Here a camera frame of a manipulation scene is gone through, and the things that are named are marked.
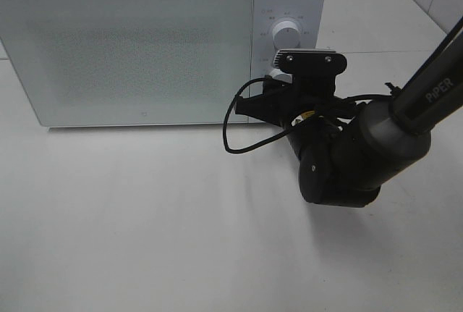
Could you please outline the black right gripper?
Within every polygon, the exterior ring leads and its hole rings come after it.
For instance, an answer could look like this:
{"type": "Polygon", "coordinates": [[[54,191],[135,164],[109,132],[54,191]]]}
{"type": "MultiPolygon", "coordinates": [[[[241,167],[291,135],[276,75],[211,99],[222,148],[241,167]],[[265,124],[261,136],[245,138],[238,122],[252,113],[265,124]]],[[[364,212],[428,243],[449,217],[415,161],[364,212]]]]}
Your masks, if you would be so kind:
{"type": "Polygon", "coordinates": [[[307,83],[295,85],[266,76],[263,78],[262,95],[243,98],[234,105],[236,114],[258,119],[279,127],[289,127],[290,122],[307,111],[323,109],[335,98],[333,83],[307,83]]]}

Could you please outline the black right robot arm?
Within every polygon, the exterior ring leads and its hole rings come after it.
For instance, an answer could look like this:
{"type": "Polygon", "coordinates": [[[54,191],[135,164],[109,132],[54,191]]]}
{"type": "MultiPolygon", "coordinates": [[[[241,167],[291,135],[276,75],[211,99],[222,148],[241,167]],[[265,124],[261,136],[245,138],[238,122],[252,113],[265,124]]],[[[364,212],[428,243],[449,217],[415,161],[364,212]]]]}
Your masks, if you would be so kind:
{"type": "Polygon", "coordinates": [[[300,163],[308,203],[362,208],[373,202],[383,183],[428,153],[431,130],[462,106],[461,23],[387,95],[337,97],[336,77],[347,59],[332,50],[282,49],[273,63],[292,81],[262,77],[260,95],[237,93],[227,111],[281,128],[300,163]]]}

